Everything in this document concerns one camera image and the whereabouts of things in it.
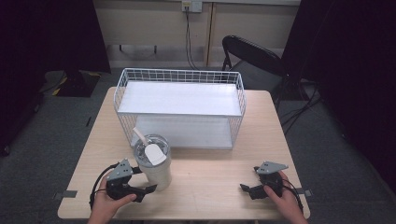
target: wooden table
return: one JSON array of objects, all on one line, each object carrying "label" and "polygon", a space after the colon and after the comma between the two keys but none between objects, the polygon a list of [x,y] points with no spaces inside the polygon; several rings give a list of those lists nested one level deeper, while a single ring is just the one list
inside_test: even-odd
[{"label": "wooden table", "polygon": [[[63,198],[60,218],[90,216],[89,195],[99,174],[110,164],[128,158],[136,161],[113,106],[110,88],[92,127],[67,190],[76,198]],[[114,216],[129,220],[264,220],[279,219],[270,199],[251,200],[239,184],[260,184],[253,167],[263,161],[284,163],[284,173],[296,188],[301,186],[285,136],[267,91],[246,91],[247,110],[232,150],[172,148],[172,183],[148,194],[142,203],[129,203]],[[145,175],[133,175],[134,187],[148,185]],[[301,195],[305,217],[310,211]]]}]

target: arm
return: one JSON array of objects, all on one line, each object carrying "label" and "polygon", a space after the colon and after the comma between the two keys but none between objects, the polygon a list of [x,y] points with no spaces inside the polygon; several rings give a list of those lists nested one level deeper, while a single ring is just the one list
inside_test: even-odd
[{"label": "arm", "polygon": [[[282,179],[288,180],[288,177],[279,171]],[[290,188],[290,184],[287,181],[283,183],[286,187]],[[278,197],[274,191],[268,187],[264,186],[264,191],[267,193],[268,197],[276,204],[277,210],[282,214],[282,216],[287,219],[292,224],[307,224],[308,221],[305,219],[304,214],[301,212],[294,195],[287,189],[283,189],[282,197]]]},{"label": "arm", "polygon": [[88,223],[105,224],[116,215],[119,208],[136,199],[136,195],[130,194],[119,200],[111,199],[106,193],[105,175],[100,182],[99,190],[96,192],[95,202]]}]

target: cup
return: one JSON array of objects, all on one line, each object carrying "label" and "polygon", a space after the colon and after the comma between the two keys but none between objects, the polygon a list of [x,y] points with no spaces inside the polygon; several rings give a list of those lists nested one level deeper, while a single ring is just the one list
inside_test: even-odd
[{"label": "cup", "polygon": [[172,181],[171,148],[166,139],[158,134],[148,134],[145,137],[149,145],[146,147],[138,139],[134,144],[134,159],[150,185],[157,185],[156,190],[161,191]]}]

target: metal wire rack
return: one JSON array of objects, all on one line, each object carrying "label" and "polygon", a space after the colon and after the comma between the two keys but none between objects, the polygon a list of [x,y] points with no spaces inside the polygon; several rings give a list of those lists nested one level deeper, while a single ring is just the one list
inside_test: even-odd
[{"label": "metal wire rack", "polygon": [[246,96],[237,72],[125,68],[114,107],[131,147],[137,127],[171,147],[231,149]]}]

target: chair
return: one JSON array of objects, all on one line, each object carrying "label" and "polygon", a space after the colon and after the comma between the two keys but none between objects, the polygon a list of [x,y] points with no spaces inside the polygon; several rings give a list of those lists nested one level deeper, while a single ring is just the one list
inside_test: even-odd
[{"label": "chair", "polygon": [[[229,71],[239,72],[245,90],[269,91],[277,110],[288,81],[280,58],[271,50],[236,35],[225,36],[222,46],[225,59],[221,70],[225,71],[228,65]],[[241,61],[232,66],[230,54]]]}]

